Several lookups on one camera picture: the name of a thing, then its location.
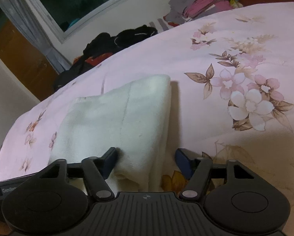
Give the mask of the pink floral bed sheet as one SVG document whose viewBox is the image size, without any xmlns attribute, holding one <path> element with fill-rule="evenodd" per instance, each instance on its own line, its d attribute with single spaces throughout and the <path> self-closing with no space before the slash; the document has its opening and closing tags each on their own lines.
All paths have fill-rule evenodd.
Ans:
<svg viewBox="0 0 294 236">
<path fill-rule="evenodd" d="M 148 38 L 73 79 L 20 116 L 0 150 L 0 181 L 45 168 L 78 98 L 154 75 L 170 77 L 171 106 L 160 190 L 187 180 L 174 162 L 185 148 L 223 164 L 240 161 L 291 204 L 294 235 L 294 2 L 219 12 Z"/>
</svg>

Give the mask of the stack of folded clothes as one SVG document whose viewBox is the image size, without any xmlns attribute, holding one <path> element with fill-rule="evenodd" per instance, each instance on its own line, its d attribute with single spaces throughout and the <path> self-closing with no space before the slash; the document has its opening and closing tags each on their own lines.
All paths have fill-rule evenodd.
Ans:
<svg viewBox="0 0 294 236">
<path fill-rule="evenodd" d="M 203 18 L 222 11 L 241 8 L 239 0 L 170 0 L 170 11 L 163 19 L 170 26 Z"/>
</svg>

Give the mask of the pile of black clothes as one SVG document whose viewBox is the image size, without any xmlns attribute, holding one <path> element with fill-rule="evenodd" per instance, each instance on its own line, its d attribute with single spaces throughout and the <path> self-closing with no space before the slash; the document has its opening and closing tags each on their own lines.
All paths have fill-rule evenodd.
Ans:
<svg viewBox="0 0 294 236">
<path fill-rule="evenodd" d="M 127 29 L 115 36 L 102 32 L 87 44 L 83 53 L 78 57 L 71 68 L 59 74 L 54 82 L 54 91 L 59 90 L 81 74 L 98 66 L 112 55 L 146 40 L 158 33 L 154 27 L 142 25 L 135 29 Z"/>
</svg>

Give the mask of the left grey curtain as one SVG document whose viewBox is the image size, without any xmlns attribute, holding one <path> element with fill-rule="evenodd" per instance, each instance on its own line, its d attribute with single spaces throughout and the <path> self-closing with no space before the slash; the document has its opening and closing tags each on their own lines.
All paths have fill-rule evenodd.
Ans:
<svg viewBox="0 0 294 236">
<path fill-rule="evenodd" d="M 70 63 L 53 46 L 25 0 L 0 0 L 0 8 L 26 40 L 45 56 L 57 73 L 70 69 Z"/>
</svg>

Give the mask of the brown wooden door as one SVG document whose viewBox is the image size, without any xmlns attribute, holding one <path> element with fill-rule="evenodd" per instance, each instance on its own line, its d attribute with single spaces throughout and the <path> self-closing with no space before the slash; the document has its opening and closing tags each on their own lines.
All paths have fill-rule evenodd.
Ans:
<svg viewBox="0 0 294 236">
<path fill-rule="evenodd" d="M 57 73 L 45 56 L 16 29 L 0 8 L 0 59 L 40 101 L 54 94 Z"/>
</svg>

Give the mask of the white knitted garment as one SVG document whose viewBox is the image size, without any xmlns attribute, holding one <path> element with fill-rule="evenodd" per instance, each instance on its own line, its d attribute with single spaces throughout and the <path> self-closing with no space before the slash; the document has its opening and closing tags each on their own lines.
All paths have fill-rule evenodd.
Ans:
<svg viewBox="0 0 294 236">
<path fill-rule="evenodd" d="M 50 161 L 81 162 L 115 147 L 119 159 L 107 179 L 112 191 L 159 191 L 170 106 L 167 75 L 139 79 L 104 95 L 78 98 L 60 125 Z"/>
</svg>

